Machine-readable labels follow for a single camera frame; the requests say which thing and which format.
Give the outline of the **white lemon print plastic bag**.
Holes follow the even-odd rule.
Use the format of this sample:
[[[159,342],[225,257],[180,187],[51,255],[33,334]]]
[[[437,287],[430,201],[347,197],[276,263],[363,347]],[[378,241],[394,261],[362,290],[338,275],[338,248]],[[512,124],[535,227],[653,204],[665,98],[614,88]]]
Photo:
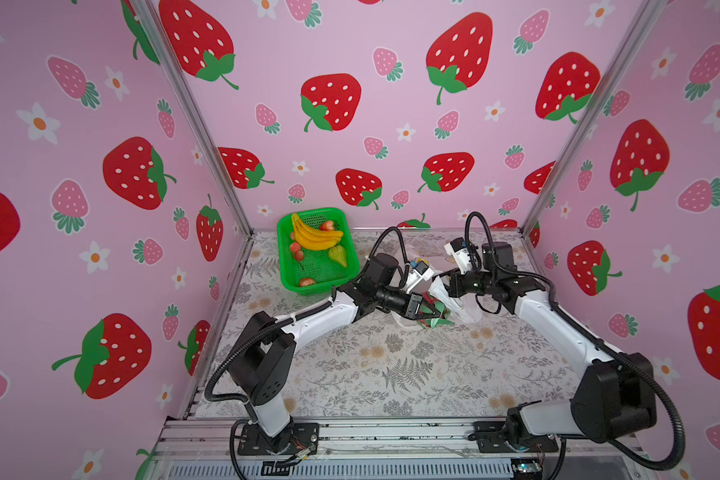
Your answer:
[[[483,316],[484,312],[476,305],[475,301],[464,298],[455,298],[449,295],[444,278],[450,279],[447,272],[434,269],[436,275],[428,282],[420,283],[412,293],[428,293],[434,300],[442,302],[450,310],[450,319],[455,324],[475,324]],[[399,314],[392,314],[395,322],[407,331],[415,331],[422,328],[419,323],[408,320]]]

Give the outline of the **green fake pear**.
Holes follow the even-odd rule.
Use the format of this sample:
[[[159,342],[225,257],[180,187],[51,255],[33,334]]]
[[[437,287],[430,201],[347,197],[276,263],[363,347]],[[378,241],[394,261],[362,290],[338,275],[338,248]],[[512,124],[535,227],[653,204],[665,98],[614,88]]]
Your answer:
[[[329,258],[342,268],[348,267],[347,252],[342,245],[335,245],[328,250]]]

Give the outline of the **red fake dragon fruit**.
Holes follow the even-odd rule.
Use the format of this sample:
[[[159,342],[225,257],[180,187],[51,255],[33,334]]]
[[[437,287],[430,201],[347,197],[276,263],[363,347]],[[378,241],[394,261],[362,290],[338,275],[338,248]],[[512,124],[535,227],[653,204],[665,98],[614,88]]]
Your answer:
[[[435,301],[433,304],[422,304],[419,315],[421,318],[418,323],[425,329],[454,325],[450,319],[450,310],[439,301]]]

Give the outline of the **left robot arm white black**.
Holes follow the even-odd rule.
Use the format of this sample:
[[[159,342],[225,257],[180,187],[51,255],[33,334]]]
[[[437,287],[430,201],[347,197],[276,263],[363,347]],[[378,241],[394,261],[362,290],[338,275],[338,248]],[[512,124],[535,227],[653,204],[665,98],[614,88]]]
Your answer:
[[[334,287],[325,300],[285,316],[262,311],[251,317],[218,372],[229,375],[242,389],[250,419],[269,442],[292,435],[293,419],[281,391],[299,349],[376,311],[415,322],[432,319],[438,312],[414,291],[435,277],[430,265],[424,260],[411,262],[403,269],[403,283],[394,286],[398,269],[396,258],[379,253],[355,278]]]

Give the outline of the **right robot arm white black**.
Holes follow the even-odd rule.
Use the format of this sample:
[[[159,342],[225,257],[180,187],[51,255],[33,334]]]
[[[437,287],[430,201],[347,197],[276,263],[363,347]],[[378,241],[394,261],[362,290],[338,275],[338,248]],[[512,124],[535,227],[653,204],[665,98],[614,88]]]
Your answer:
[[[483,244],[480,260],[474,259],[473,245],[462,237],[446,243],[444,249],[456,264],[448,274],[451,297],[491,297],[540,333],[579,379],[569,400],[509,409],[502,430],[509,445],[527,447],[548,435],[602,444],[655,425],[656,394],[646,381],[653,374],[650,362],[640,354],[629,354],[626,358],[635,367],[627,368],[617,358],[619,349],[552,304],[551,286],[544,278],[517,269],[510,244]]]

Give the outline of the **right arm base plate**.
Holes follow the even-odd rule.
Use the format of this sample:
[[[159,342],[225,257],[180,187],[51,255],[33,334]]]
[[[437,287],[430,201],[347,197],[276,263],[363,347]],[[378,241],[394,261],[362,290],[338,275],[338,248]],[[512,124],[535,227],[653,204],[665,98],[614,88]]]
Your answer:
[[[519,416],[473,423],[467,439],[478,445],[481,453],[557,453],[558,443],[549,435],[532,435]]]

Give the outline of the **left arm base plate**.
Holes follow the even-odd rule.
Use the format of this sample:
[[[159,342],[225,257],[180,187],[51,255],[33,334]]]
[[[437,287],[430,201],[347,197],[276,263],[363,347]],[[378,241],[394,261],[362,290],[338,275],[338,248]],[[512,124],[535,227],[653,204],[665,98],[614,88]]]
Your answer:
[[[258,424],[243,427],[236,453],[241,456],[295,455],[314,450],[319,443],[319,423],[292,423],[275,437],[269,437]]]

